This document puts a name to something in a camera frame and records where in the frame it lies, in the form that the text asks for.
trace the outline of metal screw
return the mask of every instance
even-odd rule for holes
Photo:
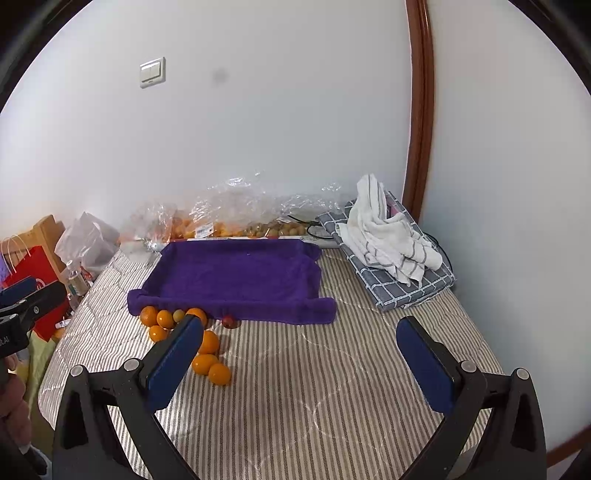
[[[522,380],[527,380],[530,377],[530,373],[525,368],[518,368],[517,376]]]
[[[139,367],[139,360],[136,358],[130,358],[126,360],[123,364],[123,368],[125,368],[128,372],[134,371],[136,368]]]
[[[84,371],[84,367],[82,365],[74,365],[72,370],[70,370],[70,375],[73,377],[77,377]]]
[[[462,362],[462,370],[469,374],[472,374],[476,371],[476,364],[470,360],[464,360]]]

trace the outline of red paper bag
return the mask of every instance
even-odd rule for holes
[[[10,273],[3,284],[5,287],[10,287],[26,277],[33,277],[37,280],[37,290],[58,280],[57,274],[43,251],[43,247],[27,249],[27,255],[15,265],[14,272]],[[48,342],[56,331],[56,323],[63,319],[68,307],[68,301],[64,300],[62,305],[37,320],[33,328],[35,333]]]

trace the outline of purple cloth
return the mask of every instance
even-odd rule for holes
[[[129,312],[197,307],[214,319],[330,323],[336,302],[318,298],[321,252],[296,239],[172,242],[142,288],[128,293]]]

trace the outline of human hand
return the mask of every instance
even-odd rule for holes
[[[18,365],[18,358],[11,355],[4,362],[9,370],[14,370]],[[29,406],[22,399],[24,394],[25,384],[16,375],[10,374],[7,384],[0,392],[0,421],[4,421],[9,435],[19,447],[29,445],[33,436]]]

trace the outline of striped bedspread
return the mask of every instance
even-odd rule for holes
[[[226,330],[217,322],[212,328],[231,385],[216,387],[189,369],[168,408],[156,413],[201,479],[399,478],[441,421],[396,346],[395,327],[405,315],[418,318],[456,358],[501,373],[450,291],[380,313],[340,250],[324,250],[319,265],[320,295],[338,303],[332,325],[242,322]],[[150,271],[118,252],[76,311],[39,392],[52,426],[73,365],[116,369],[149,350],[145,327],[127,312],[126,293]],[[482,435],[486,415],[466,448]],[[150,478],[116,409],[112,418],[134,471]]]

